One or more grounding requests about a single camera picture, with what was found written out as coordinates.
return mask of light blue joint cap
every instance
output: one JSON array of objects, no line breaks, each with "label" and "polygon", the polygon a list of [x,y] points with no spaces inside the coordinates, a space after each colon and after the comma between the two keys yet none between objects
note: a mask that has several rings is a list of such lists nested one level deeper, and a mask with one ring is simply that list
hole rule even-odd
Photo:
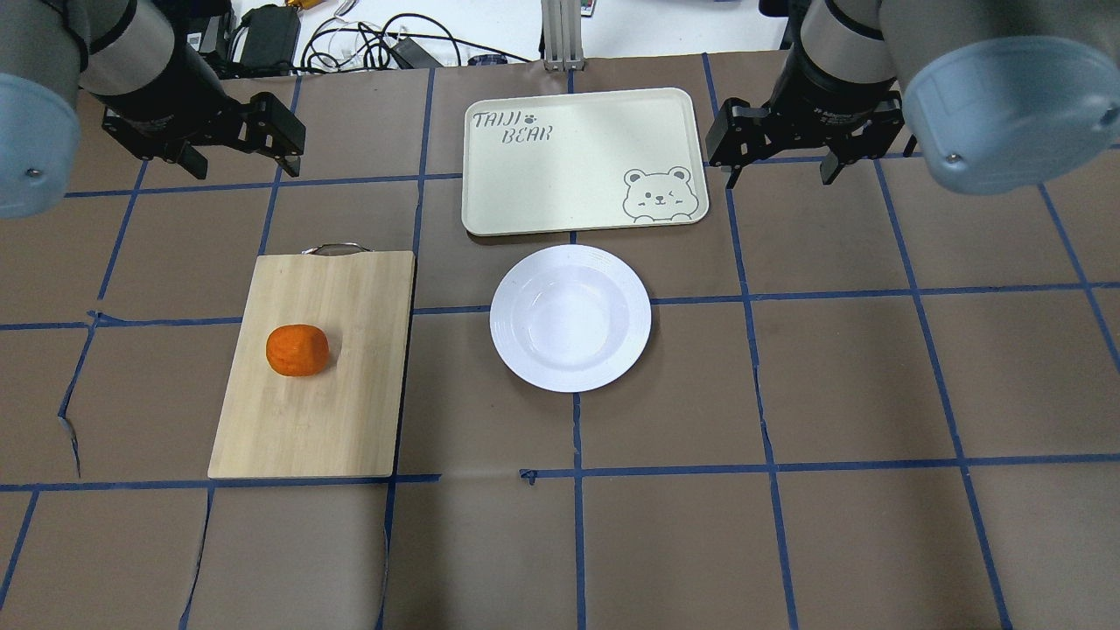
[{"label": "light blue joint cap", "polygon": [[77,114],[62,96],[0,73],[0,219],[53,207],[69,183]]},{"label": "light blue joint cap", "polygon": [[989,39],[922,68],[903,114],[942,186],[1006,193],[1068,173],[1112,143],[1120,70],[1071,39]]}]

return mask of white floor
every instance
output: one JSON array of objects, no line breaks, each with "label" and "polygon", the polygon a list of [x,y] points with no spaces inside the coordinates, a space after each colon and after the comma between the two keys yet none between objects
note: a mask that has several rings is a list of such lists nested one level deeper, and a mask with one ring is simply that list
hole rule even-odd
[{"label": "white floor", "polygon": [[[237,16],[268,0],[234,0]],[[327,0],[301,12],[297,61],[317,26],[329,19],[342,0]],[[756,0],[597,0],[595,13],[584,18],[584,55],[587,57],[636,57],[767,50],[777,48],[785,20],[764,17]],[[530,59],[539,58],[541,3],[539,0],[358,0],[346,16],[381,26],[400,12],[422,13],[439,20],[456,38],[492,46]],[[439,29],[418,19],[402,19],[393,29],[439,34]],[[326,37],[319,44],[326,43]],[[455,65],[450,44],[422,40],[424,48],[440,63]],[[356,47],[355,36],[339,34],[330,52],[345,56]],[[464,49],[467,57],[482,53]]]}]

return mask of cartoon bear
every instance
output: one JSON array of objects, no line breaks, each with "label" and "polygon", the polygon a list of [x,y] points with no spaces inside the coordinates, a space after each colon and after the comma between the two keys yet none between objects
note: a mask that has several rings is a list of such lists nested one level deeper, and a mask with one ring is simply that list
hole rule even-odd
[{"label": "cartoon bear", "polygon": [[688,220],[700,207],[700,200],[689,182],[692,174],[683,166],[669,173],[645,173],[633,168],[626,172],[626,201],[623,210],[634,223],[660,223]]}]

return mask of orange fruit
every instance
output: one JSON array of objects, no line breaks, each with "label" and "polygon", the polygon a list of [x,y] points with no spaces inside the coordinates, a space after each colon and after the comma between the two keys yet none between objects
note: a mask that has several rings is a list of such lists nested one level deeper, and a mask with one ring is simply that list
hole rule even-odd
[{"label": "orange fruit", "polygon": [[310,377],[327,367],[330,348],[327,335],[310,324],[289,324],[269,334],[264,358],[277,373],[286,377]]}]

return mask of gray robot arm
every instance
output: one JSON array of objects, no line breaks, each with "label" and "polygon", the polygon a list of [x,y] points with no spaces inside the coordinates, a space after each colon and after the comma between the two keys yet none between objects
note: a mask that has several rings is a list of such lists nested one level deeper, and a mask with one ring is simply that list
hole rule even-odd
[{"label": "gray robot arm", "polygon": [[903,118],[934,178],[971,194],[1062,175],[1120,133],[1116,0],[814,0],[794,35],[771,100],[730,100],[709,132],[729,186],[752,161],[822,146],[831,183],[881,157]]},{"label": "gray robot arm", "polygon": [[196,146],[224,145],[299,174],[302,123],[274,95],[242,104],[149,0],[4,0],[0,18],[0,217],[55,205],[77,147],[78,85],[102,128],[140,159],[202,179]]}]

